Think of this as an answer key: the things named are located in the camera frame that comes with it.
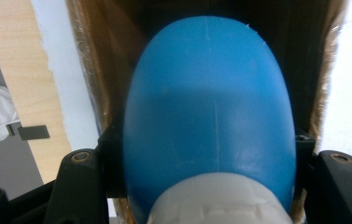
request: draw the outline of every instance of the wooden surface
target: wooden surface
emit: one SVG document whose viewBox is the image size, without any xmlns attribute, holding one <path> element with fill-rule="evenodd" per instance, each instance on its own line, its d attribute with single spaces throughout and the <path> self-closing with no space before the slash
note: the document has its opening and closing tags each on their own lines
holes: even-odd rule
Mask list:
<svg viewBox="0 0 352 224">
<path fill-rule="evenodd" d="M 59 98 L 29 0 L 0 1 L 0 68 L 22 126 L 45 124 L 50 139 L 29 141 L 44 183 L 70 152 Z"/>
</svg>

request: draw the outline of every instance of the screw hole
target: screw hole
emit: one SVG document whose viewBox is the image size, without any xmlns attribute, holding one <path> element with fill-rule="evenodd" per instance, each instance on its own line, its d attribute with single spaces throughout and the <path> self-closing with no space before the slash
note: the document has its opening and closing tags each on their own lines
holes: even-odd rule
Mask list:
<svg viewBox="0 0 352 224">
<path fill-rule="evenodd" d="M 73 162 L 83 162 L 85 160 L 87 160 L 89 158 L 91 154 L 89 152 L 79 152 L 77 154 L 75 154 L 72 158 L 71 161 Z"/>
<path fill-rule="evenodd" d="M 338 153 L 332 153 L 330 154 L 331 158 L 339 163 L 342 164 L 350 164 L 352 163 L 352 160 L 350 160 L 348 157 L 338 154 Z"/>
</svg>

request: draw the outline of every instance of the blue plastic object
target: blue plastic object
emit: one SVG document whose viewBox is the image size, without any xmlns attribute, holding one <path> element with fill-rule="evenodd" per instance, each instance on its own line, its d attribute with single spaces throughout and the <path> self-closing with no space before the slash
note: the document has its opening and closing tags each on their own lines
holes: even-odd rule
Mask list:
<svg viewBox="0 0 352 224">
<path fill-rule="evenodd" d="M 295 140 L 275 57 L 239 21 L 176 21 L 148 44 L 124 123 L 124 170 L 138 223 L 177 182 L 228 172 L 253 178 L 289 210 Z"/>
</svg>

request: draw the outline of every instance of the blue dome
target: blue dome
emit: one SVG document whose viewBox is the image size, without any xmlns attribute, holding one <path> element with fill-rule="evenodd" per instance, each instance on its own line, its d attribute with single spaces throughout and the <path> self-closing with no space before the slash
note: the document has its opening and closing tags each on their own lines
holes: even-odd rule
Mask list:
<svg viewBox="0 0 352 224">
<path fill-rule="evenodd" d="M 274 55 L 239 21 L 176 21 L 148 44 L 126 106 L 124 170 L 139 223 L 186 178 L 227 172 L 253 178 L 289 210 L 295 140 Z"/>
</svg>

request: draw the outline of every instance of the white plastic part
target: white plastic part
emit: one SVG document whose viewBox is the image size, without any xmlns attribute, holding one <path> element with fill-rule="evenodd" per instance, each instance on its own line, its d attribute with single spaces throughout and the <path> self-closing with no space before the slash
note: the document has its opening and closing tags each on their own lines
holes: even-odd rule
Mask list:
<svg viewBox="0 0 352 224">
<path fill-rule="evenodd" d="M 243 175 L 213 173 L 183 180 L 153 205 L 148 224 L 292 223 L 273 193 Z"/>
</svg>

